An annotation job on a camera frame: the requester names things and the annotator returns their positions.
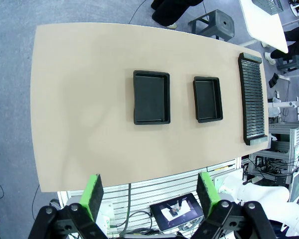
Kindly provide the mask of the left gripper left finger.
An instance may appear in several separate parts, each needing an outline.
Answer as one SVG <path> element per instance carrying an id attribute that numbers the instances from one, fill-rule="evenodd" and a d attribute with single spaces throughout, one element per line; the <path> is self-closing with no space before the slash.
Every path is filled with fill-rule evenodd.
<path id="1" fill-rule="evenodd" d="M 52 206 L 42 207 L 29 234 L 30 239 L 65 239 L 77 233 L 82 239 L 106 239 L 107 236 L 96 224 L 104 194 L 101 176 L 92 175 L 79 203 L 72 203 L 57 210 Z"/>

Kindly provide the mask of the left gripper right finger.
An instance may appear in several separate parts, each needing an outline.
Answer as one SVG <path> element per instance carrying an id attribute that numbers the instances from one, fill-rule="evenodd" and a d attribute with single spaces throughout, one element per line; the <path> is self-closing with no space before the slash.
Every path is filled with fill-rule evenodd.
<path id="1" fill-rule="evenodd" d="M 238 205 L 221 200 L 207 172 L 198 174 L 196 192 L 205 219 L 196 230 L 197 239 L 217 239 L 224 231 L 236 239 L 275 239 L 276 234 L 257 201 Z"/>

